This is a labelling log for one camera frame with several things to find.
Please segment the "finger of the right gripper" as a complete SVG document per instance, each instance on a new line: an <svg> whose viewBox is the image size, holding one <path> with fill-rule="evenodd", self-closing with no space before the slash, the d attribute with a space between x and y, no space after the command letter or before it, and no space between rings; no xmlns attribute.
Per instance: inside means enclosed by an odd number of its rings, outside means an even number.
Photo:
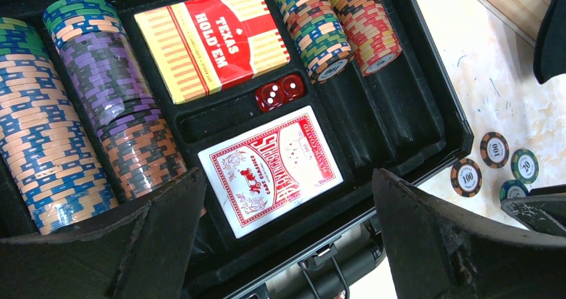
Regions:
<svg viewBox="0 0 566 299"><path fill-rule="evenodd" d="M565 185L529 190L530 196L501 201L501 209L528 229L565 236Z"/></svg>

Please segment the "orange boxed card deck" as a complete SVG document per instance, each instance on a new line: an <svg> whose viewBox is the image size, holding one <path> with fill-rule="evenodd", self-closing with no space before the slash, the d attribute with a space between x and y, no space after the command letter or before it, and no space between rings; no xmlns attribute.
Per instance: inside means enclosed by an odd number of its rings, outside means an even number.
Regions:
<svg viewBox="0 0 566 299"><path fill-rule="evenodd" d="M134 19L176 105L290 62L265 0L187 0Z"/></svg>

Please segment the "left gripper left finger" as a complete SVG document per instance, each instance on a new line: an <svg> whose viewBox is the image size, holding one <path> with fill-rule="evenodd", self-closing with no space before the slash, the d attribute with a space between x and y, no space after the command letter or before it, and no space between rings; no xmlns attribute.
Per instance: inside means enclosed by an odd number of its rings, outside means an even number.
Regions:
<svg viewBox="0 0 566 299"><path fill-rule="evenodd" d="M1 241L2 298L179 298L206 181L154 192L49 235Z"/></svg>

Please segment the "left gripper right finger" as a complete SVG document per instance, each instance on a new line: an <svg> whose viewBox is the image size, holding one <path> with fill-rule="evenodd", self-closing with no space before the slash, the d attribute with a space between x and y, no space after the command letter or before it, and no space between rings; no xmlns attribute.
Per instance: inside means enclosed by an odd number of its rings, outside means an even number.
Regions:
<svg viewBox="0 0 566 299"><path fill-rule="evenodd" d="M565 239L508 226L385 169L372 191L399 298L564 298Z"/></svg>

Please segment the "blue green 50 chip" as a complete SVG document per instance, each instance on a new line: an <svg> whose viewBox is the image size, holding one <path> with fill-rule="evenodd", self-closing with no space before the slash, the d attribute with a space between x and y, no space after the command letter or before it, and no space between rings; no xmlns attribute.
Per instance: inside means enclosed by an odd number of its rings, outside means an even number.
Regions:
<svg viewBox="0 0 566 299"><path fill-rule="evenodd" d="M527 187L519 180L505 181L499 190L499 199L501 201L510 198L525 198L530 196Z"/></svg>

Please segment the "black poker set case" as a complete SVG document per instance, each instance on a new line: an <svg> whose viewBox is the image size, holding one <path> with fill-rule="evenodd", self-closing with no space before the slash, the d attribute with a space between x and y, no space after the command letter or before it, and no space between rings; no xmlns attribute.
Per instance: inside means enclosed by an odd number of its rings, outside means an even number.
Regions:
<svg viewBox="0 0 566 299"><path fill-rule="evenodd" d="M87 116L42 22L58 0L1 0L1 15L32 24L83 121ZM402 53L365 77L355 63L322 84L305 80L304 97L262 112L255 90L290 73L304 75L274 0L266 0L290 52L289 64L231 89L175 105L137 26L141 11L185 0L107 0L125 25L135 56L189 171L198 152L305 106L316 115L343 182L255 232L236 238L208 179L179 298L241 298L288 266L375 213L372 173L386 168L421 182L471 150L473 133L415 0L383 0ZM6 166L1 166L1 241L39 234Z"/></svg>

